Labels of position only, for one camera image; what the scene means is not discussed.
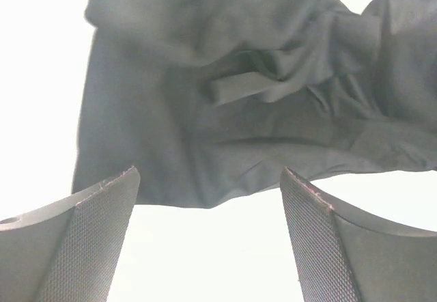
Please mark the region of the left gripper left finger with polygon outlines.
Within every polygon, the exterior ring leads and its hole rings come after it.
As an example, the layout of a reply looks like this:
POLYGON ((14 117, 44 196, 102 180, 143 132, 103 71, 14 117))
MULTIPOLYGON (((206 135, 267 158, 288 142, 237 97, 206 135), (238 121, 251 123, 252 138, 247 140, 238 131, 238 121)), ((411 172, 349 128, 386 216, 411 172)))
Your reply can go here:
POLYGON ((130 167, 1 220, 1 300, 106 301, 139 184, 130 167))

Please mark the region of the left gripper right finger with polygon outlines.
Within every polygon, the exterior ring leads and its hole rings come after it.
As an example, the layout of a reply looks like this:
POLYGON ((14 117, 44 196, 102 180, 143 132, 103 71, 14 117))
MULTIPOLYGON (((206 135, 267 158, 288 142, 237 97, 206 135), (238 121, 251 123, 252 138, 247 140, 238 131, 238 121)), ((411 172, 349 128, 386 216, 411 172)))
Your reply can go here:
POLYGON ((436 300, 436 233, 373 215, 284 169, 283 208, 304 301, 436 300))

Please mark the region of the black t shirt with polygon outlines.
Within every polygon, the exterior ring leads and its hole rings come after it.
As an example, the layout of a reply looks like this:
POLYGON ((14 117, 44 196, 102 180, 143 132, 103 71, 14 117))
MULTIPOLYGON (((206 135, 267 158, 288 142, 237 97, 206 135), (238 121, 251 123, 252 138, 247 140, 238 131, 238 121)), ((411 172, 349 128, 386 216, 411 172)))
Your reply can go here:
POLYGON ((72 191, 213 208, 308 180, 436 168, 436 0, 89 0, 72 191))

